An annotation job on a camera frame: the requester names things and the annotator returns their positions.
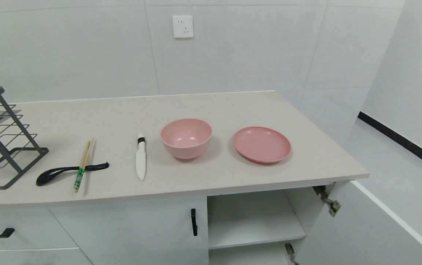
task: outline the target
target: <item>white tile floor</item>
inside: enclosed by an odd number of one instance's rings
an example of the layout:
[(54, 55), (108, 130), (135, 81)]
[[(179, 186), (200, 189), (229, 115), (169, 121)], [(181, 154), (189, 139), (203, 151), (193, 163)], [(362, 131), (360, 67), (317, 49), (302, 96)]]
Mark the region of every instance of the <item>white tile floor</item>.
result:
[(371, 173), (359, 182), (422, 236), (422, 160), (359, 119), (344, 147)]

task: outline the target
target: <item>electrical outlet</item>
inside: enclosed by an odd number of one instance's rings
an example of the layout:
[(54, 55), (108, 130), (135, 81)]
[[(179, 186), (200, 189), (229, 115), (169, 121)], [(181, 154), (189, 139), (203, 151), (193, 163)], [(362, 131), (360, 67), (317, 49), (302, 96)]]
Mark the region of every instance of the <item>electrical outlet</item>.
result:
[(193, 37), (193, 17), (191, 15), (174, 15), (173, 36), (176, 38), (192, 38)]

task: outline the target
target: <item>black spoon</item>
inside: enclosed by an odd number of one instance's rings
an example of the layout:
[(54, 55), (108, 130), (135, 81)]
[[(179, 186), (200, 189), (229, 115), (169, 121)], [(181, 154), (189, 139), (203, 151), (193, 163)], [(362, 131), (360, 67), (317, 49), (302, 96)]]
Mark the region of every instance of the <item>black spoon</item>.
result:
[[(110, 164), (108, 162), (98, 165), (90, 165), (85, 167), (85, 171), (96, 171), (109, 168)], [(36, 186), (43, 186), (44, 184), (53, 180), (56, 176), (59, 176), (60, 173), (64, 173), (65, 171), (70, 170), (78, 170), (78, 166), (70, 166), (70, 167), (58, 167), (49, 169), (44, 171), (41, 175), (39, 175), (38, 179), (36, 179)]]

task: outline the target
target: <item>countertop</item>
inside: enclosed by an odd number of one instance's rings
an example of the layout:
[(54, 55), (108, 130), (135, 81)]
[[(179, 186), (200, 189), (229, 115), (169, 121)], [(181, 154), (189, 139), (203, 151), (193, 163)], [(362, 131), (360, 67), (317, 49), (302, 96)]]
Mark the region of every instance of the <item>countertop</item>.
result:
[[(313, 186), (369, 176), (368, 171), (275, 91), (48, 101), (18, 104), (49, 153), (11, 188), (0, 191), (0, 206), (57, 206), (109, 200), (220, 194)], [(191, 161), (172, 157), (159, 134), (167, 123), (202, 119), (213, 130), (206, 152)], [(256, 164), (232, 145), (239, 129), (263, 126), (285, 135), (290, 156), (274, 165)], [(137, 134), (145, 135), (147, 174), (136, 176)], [(96, 139), (91, 164), (110, 168), (87, 172), (78, 193), (76, 172), (36, 186), (43, 171), (77, 166), (88, 140)], [(0, 184), (13, 176), (0, 169)]]

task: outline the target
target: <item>ceramic knife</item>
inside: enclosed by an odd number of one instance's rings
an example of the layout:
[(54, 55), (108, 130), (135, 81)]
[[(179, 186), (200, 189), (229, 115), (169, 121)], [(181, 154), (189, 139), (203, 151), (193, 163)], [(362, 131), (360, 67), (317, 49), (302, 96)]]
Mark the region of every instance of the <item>ceramic knife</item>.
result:
[(136, 173), (137, 177), (143, 181), (145, 178), (145, 138), (142, 134), (137, 136)]

